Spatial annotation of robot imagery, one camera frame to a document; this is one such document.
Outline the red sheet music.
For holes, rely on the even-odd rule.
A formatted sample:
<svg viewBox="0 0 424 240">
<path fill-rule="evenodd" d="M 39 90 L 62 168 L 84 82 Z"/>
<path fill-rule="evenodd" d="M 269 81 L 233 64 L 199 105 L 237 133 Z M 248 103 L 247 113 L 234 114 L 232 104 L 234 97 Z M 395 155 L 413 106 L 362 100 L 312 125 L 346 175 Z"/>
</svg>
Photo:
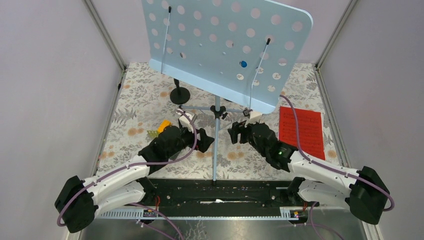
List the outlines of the red sheet music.
<svg viewBox="0 0 424 240">
<path fill-rule="evenodd" d="M 302 150 L 325 160 L 322 114 L 299 108 L 295 112 Z M 278 139 L 295 147 L 298 145 L 294 113 L 290 107 L 281 106 L 279 108 Z"/>
</svg>

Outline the light blue music stand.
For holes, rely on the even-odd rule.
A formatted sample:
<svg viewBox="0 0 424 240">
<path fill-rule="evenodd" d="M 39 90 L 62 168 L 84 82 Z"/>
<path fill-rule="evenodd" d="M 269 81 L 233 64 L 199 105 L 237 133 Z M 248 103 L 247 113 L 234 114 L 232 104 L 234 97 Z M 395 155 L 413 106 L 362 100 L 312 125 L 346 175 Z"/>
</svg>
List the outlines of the light blue music stand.
<svg viewBox="0 0 424 240">
<path fill-rule="evenodd" d="M 144 0 L 152 69 L 262 114 L 279 95 L 313 27 L 272 0 Z"/>
</svg>

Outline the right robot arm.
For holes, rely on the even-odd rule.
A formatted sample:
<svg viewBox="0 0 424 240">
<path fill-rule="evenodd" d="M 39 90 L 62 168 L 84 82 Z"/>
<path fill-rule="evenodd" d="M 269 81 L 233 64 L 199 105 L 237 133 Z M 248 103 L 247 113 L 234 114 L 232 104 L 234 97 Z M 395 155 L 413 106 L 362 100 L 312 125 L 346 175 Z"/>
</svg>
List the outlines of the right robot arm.
<svg viewBox="0 0 424 240">
<path fill-rule="evenodd" d="M 318 202 L 349 210 L 359 220 L 377 225 L 389 190 L 371 167 L 337 166 L 278 140 L 265 123 L 234 122 L 227 130 L 232 144 L 250 144 L 277 170 L 295 174 L 287 189 L 287 201 L 293 206 Z"/>
</svg>

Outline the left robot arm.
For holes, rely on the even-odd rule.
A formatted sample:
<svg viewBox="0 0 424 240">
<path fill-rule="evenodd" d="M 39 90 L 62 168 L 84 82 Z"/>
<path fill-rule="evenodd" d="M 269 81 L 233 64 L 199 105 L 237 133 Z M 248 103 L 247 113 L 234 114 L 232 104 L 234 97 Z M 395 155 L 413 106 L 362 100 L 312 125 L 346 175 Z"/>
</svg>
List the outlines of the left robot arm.
<svg viewBox="0 0 424 240">
<path fill-rule="evenodd" d="M 76 233 L 98 215 L 116 207 L 137 202 L 144 206 L 152 204 L 154 190 L 143 186 L 139 179 L 170 164 L 171 157 L 185 148 L 206 152 L 214 140 L 203 128 L 169 125 L 122 165 L 85 179 L 70 177 L 54 202 L 59 213 L 57 225 Z"/>
</svg>

